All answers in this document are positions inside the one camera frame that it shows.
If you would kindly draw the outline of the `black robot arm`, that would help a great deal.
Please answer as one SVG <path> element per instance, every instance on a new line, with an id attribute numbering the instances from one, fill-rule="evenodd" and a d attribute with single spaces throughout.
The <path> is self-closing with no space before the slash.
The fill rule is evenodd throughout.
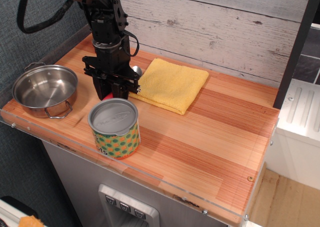
<path id="1" fill-rule="evenodd" d="M 84 56 L 84 73 L 92 77 L 100 100 L 112 94 L 127 99 L 129 93 L 140 91 L 139 75 L 130 67 L 130 38 L 126 31 L 127 14 L 121 0 L 71 0 L 83 9 L 92 33 L 95 56 Z"/>

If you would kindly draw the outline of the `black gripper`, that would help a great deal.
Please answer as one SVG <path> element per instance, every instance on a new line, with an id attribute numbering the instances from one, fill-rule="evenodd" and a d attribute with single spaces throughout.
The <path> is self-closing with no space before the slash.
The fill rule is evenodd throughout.
<path id="1" fill-rule="evenodd" d="M 120 74 L 130 69 L 131 53 L 130 42 L 122 40 L 116 45 L 92 42 L 96 57 L 84 56 L 84 73 L 92 77 L 98 98 L 107 100 L 113 98 L 128 99 L 129 90 L 123 84 L 107 82 L 111 75 Z"/>

